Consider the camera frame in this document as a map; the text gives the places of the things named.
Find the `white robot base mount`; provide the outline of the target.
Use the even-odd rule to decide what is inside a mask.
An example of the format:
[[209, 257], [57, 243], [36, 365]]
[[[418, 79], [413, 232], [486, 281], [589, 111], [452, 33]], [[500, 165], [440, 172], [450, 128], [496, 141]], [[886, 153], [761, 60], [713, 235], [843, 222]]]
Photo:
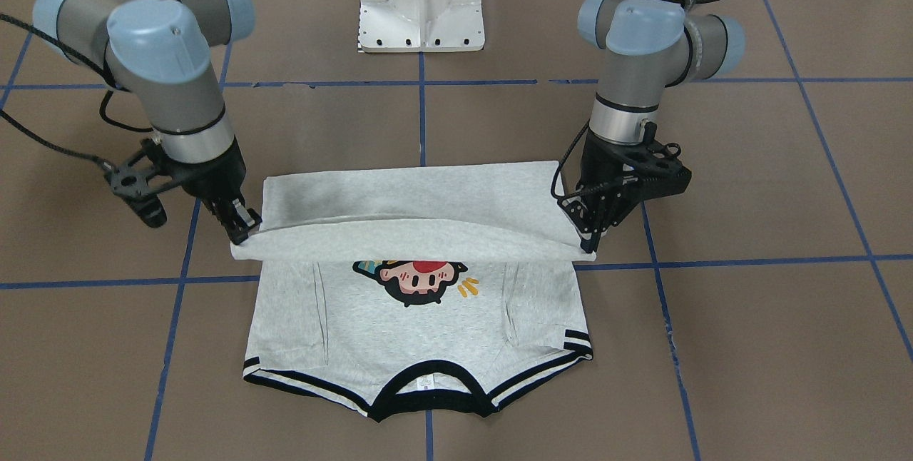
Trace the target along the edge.
[[361, 0], [364, 54], [452, 54], [486, 42], [482, 0]]

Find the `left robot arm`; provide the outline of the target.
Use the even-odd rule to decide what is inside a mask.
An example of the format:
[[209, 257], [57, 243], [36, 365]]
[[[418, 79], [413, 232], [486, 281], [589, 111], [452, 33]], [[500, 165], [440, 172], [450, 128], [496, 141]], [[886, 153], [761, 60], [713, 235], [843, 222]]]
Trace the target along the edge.
[[682, 194], [692, 172], [678, 143], [656, 139], [664, 91], [732, 71], [743, 58], [745, 32], [730, 16], [692, 16], [696, 6], [721, 0], [584, 0], [581, 38], [603, 49], [583, 143], [581, 177], [571, 193], [555, 195], [594, 254], [602, 236], [640, 204]]

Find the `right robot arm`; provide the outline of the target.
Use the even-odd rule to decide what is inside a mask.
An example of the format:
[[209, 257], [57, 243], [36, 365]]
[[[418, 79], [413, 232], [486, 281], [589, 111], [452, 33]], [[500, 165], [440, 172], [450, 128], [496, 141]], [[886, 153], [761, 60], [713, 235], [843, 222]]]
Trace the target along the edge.
[[32, 19], [27, 31], [146, 113], [150, 137], [123, 164], [79, 154], [112, 193], [157, 228], [167, 220], [160, 194], [182, 188], [244, 243], [261, 219], [242, 195], [247, 169], [211, 49], [251, 35], [252, 0], [36, 0]]

